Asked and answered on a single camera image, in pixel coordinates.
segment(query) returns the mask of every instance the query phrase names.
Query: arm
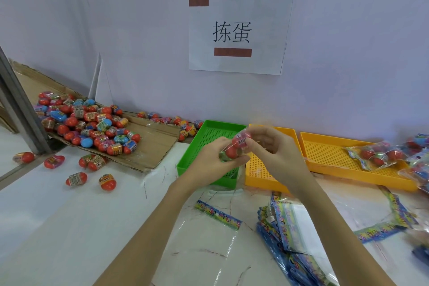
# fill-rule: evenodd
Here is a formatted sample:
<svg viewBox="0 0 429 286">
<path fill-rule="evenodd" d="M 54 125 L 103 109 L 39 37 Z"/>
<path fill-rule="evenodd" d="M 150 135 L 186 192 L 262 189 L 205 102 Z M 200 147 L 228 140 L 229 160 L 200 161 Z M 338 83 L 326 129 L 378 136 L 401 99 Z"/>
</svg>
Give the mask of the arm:
<svg viewBox="0 0 429 286">
<path fill-rule="evenodd" d="M 246 139 L 250 150 L 306 207 L 340 285 L 394 286 L 311 175 L 293 139 L 273 128 L 249 130 L 254 139 Z"/>
<path fill-rule="evenodd" d="M 189 169 L 171 184 L 160 204 L 93 286 L 150 284 L 185 201 L 198 188 L 249 160 L 248 156 L 243 156 L 222 163 L 219 152 L 229 142 L 221 137 L 203 147 Z"/>
</svg>

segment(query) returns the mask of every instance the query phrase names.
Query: plastic tray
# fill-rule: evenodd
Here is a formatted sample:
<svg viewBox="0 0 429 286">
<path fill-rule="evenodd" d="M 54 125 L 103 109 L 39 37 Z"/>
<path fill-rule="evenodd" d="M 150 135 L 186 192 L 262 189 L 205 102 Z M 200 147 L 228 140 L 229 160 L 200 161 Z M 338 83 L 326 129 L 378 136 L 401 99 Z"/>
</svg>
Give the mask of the plastic tray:
<svg viewBox="0 0 429 286">
<path fill-rule="evenodd" d="M 281 127 L 274 128 L 280 132 L 283 132 L 285 135 L 292 137 L 301 154 L 303 153 L 298 142 L 297 133 L 294 129 Z M 257 188 L 286 192 L 290 194 L 289 190 L 283 184 L 278 182 L 275 178 L 272 177 L 270 173 L 268 173 L 265 165 L 255 154 L 250 156 L 250 161 L 246 164 L 246 180 L 244 184 L 246 186 L 254 186 Z"/>
<path fill-rule="evenodd" d="M 177 172 L 179 175 L 182 175 L 187 170 L 204 145 L 222 136 L 232 139 L 237 132 L 242 131 L 245 127 L 245 125 L 238 125 L 236 123 L 213 120 L 204 121 L 185 154 L 183 154 L 177 164 Z M 235 168 L 212 184 L 234 189 L 237 184 L 238 173 L 239 169 Z"/>
<path fill-rule="evenodd" d="M 404 161 L 381 170 L 367 171 L 363 170 L 359 161 L 352 159 L 343 148 L 373 143 L 308 132 L 301 132 L 299 142 L 310 171 L 406 191 L 417 190 L 414 181 L 398 175 L 398 170 L 407 167 Z"/>
</svg>

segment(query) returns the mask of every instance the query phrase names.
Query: person's right hand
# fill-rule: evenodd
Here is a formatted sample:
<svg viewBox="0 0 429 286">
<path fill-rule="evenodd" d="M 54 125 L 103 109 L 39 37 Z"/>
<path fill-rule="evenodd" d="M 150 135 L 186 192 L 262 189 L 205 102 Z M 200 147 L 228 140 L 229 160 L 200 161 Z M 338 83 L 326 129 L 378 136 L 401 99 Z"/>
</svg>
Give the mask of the person's right hand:
<svg viewBox="0 0 429 286">
<path fill-rule="evenodd" d="M 252 135 L 252 139 L 246 138 L 250 151 L 259 157 L 278 182 L 299 197 L 303 187 L 314 178 L 293 138 L 264 126 L 250 126 L 247 130 Z"/>
</svg>

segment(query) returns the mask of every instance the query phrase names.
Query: wall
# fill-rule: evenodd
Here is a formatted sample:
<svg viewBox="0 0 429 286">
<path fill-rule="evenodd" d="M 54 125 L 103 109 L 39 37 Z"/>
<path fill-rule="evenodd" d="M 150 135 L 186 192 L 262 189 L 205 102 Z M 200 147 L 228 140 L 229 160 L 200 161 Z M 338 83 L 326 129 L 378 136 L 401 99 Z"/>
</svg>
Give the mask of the wall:
<svg viewBox="0 0 429 286">
<path fill-rule="evenodd" d="M 87 94 L 97 62 L 87 0 L 0 0 L 6 56 Z"/>
<path fill-rule="evenodd" d="M 359 139 L 429 131 L 429 0 L 294 0 L 279 77 L 189 71 L 188 0 L 88 1 L 103 92 L 127 110 Z"/>
</svg>

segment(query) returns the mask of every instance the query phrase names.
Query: sign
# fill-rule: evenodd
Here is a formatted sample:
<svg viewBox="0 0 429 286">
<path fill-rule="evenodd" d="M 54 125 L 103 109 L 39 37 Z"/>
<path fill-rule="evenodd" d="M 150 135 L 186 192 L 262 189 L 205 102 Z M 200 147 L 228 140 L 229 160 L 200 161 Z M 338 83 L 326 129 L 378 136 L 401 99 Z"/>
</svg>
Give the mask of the sign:
<svg viewBox="0 0 429 286">
<path fill-rule="evenodd" d="M 189 69 L 280 75 L 293 0 L 189 0 Z"/>
</svg>

